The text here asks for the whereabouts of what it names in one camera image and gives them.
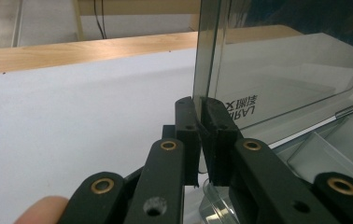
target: floor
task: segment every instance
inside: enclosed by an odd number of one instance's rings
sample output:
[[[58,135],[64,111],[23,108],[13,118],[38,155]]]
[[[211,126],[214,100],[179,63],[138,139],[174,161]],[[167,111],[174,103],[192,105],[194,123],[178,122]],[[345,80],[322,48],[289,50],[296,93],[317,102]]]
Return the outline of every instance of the floor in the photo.
[[[81,19],[87,40],[102,38],[94,16]],[[188,32],[190,20],[191,15],[105,16],[107,38]],[[77,40],[72,0],[0,0],[0,48]]]

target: transparent plastic lid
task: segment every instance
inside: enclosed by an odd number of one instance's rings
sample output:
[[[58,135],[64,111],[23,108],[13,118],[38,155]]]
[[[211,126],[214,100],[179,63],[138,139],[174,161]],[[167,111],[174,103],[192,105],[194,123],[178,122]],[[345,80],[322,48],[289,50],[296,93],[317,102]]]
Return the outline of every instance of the transparent plastic lid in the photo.
[[[271,144],[353,106],[353,3],[202,1],[193,98]]]

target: gold screw hole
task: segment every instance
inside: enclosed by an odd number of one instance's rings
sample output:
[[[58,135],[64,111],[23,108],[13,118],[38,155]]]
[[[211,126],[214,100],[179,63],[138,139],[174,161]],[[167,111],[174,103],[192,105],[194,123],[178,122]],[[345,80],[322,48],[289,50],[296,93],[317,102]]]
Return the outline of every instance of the gold screw hole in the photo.
[[[92,192],[95,194],[107,193],[113,189],[115,182],[110,178],[101,178],[92,183]]]
[[[244,142],[244,147],[249,150],[257,151],[261,149],[261,145],[254,141],[246,141]]]
[[[350,182],[337,177],[331,177],[327,181],[329,187],[336,190],[339,193],[353,196],[353,184]]]
[[[165,141],[165,142],[162,142],[160,147],[164,150],[170,151],[170,150],[174,150],[177,148],[177,143],[175,143],[173,141]]]

